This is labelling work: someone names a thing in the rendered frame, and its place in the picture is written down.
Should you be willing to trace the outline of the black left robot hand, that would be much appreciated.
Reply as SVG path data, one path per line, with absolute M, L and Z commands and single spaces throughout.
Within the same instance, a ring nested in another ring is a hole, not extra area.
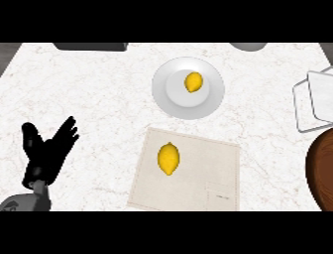
M 68 118 L 51 139 L 43 140 L 31 122 L 22 125 L 22 134 L 23 151 L 29 159 L 22 185 L 31 189 L 35 181 L 44 181 L 47 185 L 56 181 L 68 154 L 79 138 L 77 119 L 74 116 Z

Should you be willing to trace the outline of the large yellow croissant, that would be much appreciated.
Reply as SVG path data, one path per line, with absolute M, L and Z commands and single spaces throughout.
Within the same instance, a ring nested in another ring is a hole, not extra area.
M 180 165 L 180 152 L 172 143 L 165 144 L 158 152 L 158 166 L 167 176 L 171 176 Z

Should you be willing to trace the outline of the beige placemat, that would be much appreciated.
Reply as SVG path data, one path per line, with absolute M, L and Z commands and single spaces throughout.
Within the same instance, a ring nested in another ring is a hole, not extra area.
M 180 152 L 171 176 L 158 166 L 158 152 L 168 143 Z M 128 205 L 144 210 L 237 210 L 240 146 L 149 128 Z

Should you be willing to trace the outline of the small yellow croissant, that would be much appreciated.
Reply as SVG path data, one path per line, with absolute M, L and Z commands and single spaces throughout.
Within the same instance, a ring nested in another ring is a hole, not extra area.
M 198 72 L 190 72 L 184 79 L 184 86 L 190 93 L 196 92 L 203 85 L 203 77 Z

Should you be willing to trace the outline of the dark grey flat appliance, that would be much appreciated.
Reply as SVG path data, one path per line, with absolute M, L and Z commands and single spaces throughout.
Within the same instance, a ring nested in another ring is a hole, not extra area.
M 54 46 L 62 51 L 124 52 L 127 50 L 127 43 L 54 43 Z

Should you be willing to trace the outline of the white round plate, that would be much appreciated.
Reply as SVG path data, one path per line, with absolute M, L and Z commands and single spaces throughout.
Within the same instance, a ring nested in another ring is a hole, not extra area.
M 221 105 L 226 86 L 214 66 L 196 58 L 168 61 L 152 79 L 152 95 L 161 109 L 174 117 L 206 117 Z

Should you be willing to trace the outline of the grey round object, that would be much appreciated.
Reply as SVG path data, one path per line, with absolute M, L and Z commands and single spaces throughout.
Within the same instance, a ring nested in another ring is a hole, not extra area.
M 233 43 L 233 47 L 246 52 L 257 52 L 265 46 L 265 43 Z

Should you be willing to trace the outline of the brown wooden bowl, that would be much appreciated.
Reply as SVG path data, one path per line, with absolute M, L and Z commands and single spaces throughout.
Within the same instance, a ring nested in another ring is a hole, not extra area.
M 333 128 L 311 143 L 305 156 L 305 178 L 323 211 L 333 211 Z

